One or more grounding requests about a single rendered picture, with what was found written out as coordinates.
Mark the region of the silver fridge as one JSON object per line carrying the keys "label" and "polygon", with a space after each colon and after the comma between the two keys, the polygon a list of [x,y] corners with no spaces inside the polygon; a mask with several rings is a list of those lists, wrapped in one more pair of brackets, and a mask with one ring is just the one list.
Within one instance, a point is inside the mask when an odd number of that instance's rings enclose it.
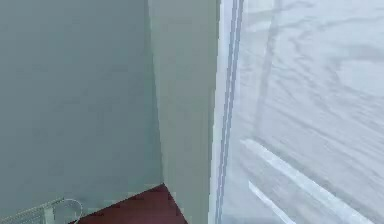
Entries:
{"label": "silver fridge", "polygon": [[384,224],[384,0],[220,0],[209,224]]}

